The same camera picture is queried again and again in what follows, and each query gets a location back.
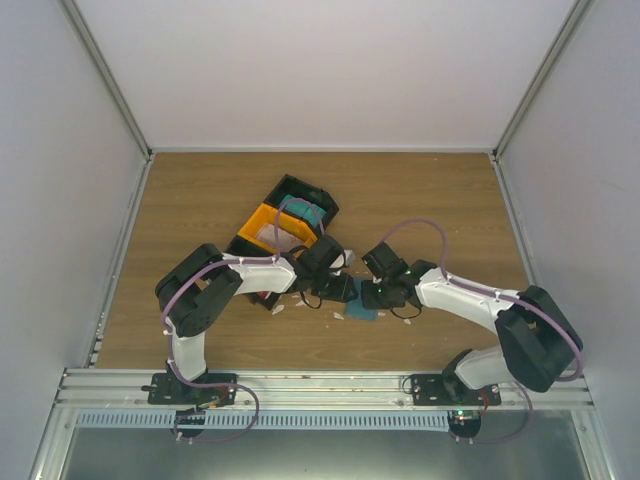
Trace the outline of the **blue leather card holder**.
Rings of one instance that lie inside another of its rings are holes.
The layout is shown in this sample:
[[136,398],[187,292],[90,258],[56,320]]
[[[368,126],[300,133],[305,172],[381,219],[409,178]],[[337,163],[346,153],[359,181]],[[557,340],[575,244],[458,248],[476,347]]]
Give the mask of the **blue leather card holder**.
[[357,297],[350,300],[345,305],[344,316],[346,318],[373,322],[378,318],[378,312],[376,310],[370,310],[364,307],[362,299],[362,282],[363,280],[360,278],[354,279]]

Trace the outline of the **black three-compartment card tray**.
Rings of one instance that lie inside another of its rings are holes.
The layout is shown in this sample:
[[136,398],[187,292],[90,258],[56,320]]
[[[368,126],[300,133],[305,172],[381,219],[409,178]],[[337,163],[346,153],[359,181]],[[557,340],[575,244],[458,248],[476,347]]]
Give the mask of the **black three-compartment card tray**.
[[279,255],[291,260],[298,278],[286,293],[310,293],[321,301],[338,280],[348,255],[327,229],[339,206],[324,189],[284,175],[239,229],[226,248],[237,257]]

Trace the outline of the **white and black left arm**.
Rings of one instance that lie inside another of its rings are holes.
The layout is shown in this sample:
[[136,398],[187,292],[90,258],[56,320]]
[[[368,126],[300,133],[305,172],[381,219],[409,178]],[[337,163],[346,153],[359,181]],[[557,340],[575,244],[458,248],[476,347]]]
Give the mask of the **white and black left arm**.
[[154,290],[169,337],[172,393],[185,404],[205,395],[205,332],[233,297],[309,292],[323,301],[347,303],[358,297],[353,278],[344,271],[354,259],[352,250],[327,234],[309,247],[268,257],[223,253],[210,243],[198,247]]

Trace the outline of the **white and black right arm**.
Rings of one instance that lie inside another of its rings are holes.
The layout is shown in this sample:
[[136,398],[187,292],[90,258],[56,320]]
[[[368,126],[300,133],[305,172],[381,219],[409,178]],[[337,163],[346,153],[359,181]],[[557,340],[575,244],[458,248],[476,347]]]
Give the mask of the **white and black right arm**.
[[442,310],[498,339],[495,347],[462,351],[443,369],[443,393],[451,403],[464,405],[493,384],[515,381],[544,393],[557,381],[581,376],[583,342],[543,288],[501,290],[424,260],[409,265],[384,242],[362,260],[373,275],[361,287],[366,309],[395,312],[410,304]]

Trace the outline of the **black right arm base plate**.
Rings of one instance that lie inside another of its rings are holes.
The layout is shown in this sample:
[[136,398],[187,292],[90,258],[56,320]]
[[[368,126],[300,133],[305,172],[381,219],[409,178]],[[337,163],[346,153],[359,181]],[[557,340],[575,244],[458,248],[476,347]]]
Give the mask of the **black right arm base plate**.
[[471,390],[463,384],[448,387],[442,374],[411,374],[403,381],[401,388],[411,395],[414,406],[484,407],[502,403],[497,384],[479,390]]

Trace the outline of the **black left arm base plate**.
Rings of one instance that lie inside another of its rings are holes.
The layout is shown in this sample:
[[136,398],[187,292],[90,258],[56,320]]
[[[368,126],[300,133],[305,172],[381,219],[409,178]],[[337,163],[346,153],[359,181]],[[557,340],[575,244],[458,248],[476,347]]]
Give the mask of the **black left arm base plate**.
[[238,377],[232,373],[205,373],[195,379],[196,383],[223,383],[216,388],[194,388],[181,382],[172,371],[156,373],[151,377],[149,385],[141,390],[148,394],[147,401],[151,405],[207,405],[226,406],[235,401],[235,392],[229,392],[228,384],[235,384]]

